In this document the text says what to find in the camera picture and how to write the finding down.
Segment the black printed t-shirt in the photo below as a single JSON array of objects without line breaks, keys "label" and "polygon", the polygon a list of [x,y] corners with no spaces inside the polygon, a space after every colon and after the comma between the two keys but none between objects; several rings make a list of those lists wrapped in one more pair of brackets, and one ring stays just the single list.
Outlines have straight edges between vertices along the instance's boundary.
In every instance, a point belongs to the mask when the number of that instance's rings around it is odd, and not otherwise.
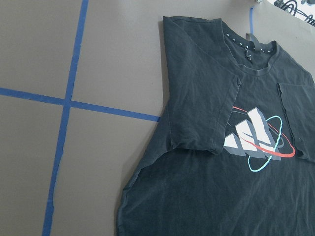
[{"label": "black printed t-shirt", "polygon": [[315,84],[276,41],[164,17],[170,96],[122,191],[120,236],[312,236]]}]

